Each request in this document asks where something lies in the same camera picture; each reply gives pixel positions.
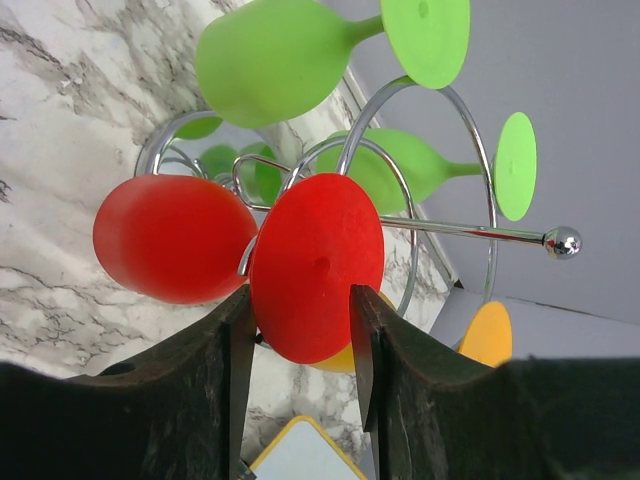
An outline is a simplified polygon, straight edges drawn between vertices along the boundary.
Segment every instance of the marble surface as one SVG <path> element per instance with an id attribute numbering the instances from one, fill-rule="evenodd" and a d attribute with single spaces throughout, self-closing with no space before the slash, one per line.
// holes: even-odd
<path id="1" fill-rule="evenodd" d="M 50 375 L 96 374 L 201 318 L 122 289 L 100 268 L 91 229 L 129 178 L 145 139 L 205 108 L 193 52 L 239 0 L 0 0 L 0 360 Z M 314 111 L 265 129 L 291 162 L 349 126 L 336 90 Z M 383 292 L 396 304 L 409 269 L 405 233 L 385 231 Z M 422 249 L 407 319 L 428 330 L 447 294 Z M 355 381 L 257 348 L 243 458 L 293 416 L 310 415 L 353 457 L 363 450 Z"/>

